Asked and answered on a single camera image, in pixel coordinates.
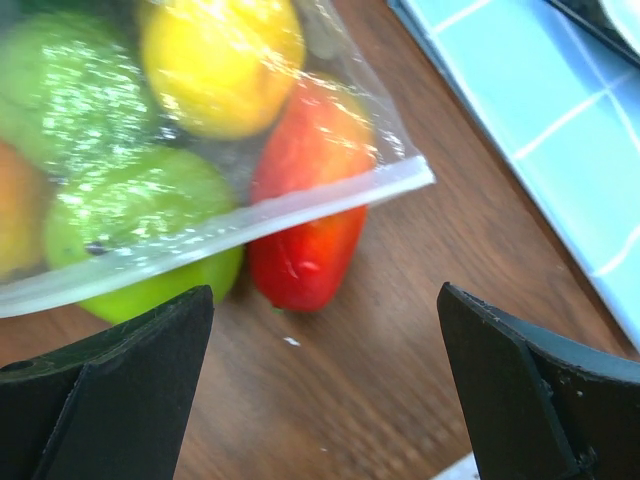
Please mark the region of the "red orange fake mango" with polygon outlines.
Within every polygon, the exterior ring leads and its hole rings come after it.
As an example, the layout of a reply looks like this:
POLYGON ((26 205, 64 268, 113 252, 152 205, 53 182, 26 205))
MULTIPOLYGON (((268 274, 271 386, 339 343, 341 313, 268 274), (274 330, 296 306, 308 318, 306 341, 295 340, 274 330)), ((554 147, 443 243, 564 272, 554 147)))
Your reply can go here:
POLYGON ((321 72, 295 84, 254 169, 253 204, 278 206, 278 225, 248 247, 257 289, 280 310, 326 307, 341 286, 367 218, 376 133, 358 95, 321 72))

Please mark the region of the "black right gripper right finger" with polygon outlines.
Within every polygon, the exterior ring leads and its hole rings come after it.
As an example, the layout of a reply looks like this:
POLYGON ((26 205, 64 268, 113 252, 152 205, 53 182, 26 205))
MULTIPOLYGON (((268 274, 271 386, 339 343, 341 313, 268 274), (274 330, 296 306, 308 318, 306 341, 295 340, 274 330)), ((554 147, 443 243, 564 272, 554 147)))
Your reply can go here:
POLYGON ((638 478, 638 362, 451 283, 437 312, 480 478, 638 478))

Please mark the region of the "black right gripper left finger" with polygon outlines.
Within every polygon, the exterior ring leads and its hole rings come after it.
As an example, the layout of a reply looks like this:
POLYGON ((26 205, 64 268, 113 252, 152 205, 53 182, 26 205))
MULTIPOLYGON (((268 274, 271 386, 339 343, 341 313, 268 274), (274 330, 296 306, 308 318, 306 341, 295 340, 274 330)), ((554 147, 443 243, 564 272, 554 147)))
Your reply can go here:
POLYGON ((4 479, 171 479, 213 322, 194 287, 1 369, 4 479))

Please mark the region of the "clear zip top bag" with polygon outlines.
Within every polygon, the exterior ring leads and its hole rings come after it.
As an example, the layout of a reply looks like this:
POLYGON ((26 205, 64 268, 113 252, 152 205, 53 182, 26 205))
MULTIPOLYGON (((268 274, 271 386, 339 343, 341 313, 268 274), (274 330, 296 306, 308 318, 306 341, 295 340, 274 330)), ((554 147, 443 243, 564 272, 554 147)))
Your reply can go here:
POLYGON ((426 158, 406 135, 395 106, 350 37, 329 1, 290 1, 302 28, 306 56, 299 76, 274 122, 264 131, 237 140, 193 135, 160 105, 147 79, 140 53, 141 22, 145 12, 164 1, 5 1, 1 5, 1 35, 11 26, 43 12, 73 11, 100 18, 125 39, 154 99, 160 123, 153 138, 122 161, 102 163, 68 176, 41 170, 50 184, 42 223, 42 258, 34 268, 1 281, 3 317, 31 314, 82 301, 131 286, 222 251, 242 247, 278 225, 278 206, 253 204, 250 189, 254 169, 266 141, 281 118, 296 82, 311 72, 329 74, 348 85, 363 102, 376 133, 376 164, 366 190, 366 206, 430 185, 435 177, 426 158), (108 168, 121 169, 139 152, 164 146, 188 150, 210 161, 231 185, 237 207, 182 232, 159 240, 122 247, 62 268, 49 266, 44 251, 44 227, 58 190, 69 180, 108 168))

